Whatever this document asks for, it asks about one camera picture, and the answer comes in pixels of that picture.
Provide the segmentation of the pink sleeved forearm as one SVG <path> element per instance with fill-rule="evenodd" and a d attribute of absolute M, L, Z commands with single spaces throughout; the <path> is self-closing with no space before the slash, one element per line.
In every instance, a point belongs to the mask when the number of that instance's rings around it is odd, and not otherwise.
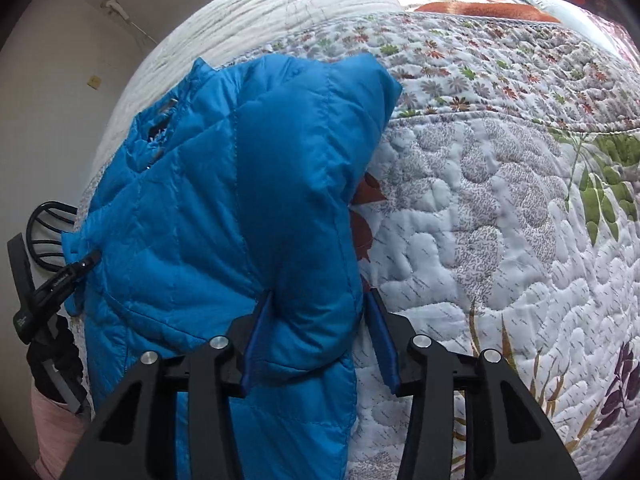
<path fill-rule="evenodd" d="M 48 399 L 35 385 L 30 402 L 38 442 L 38 458 L 32 468 L 40 479 L 58 479 L 90 426 L 91 411 L 75 414 L 66 404 Z"/>

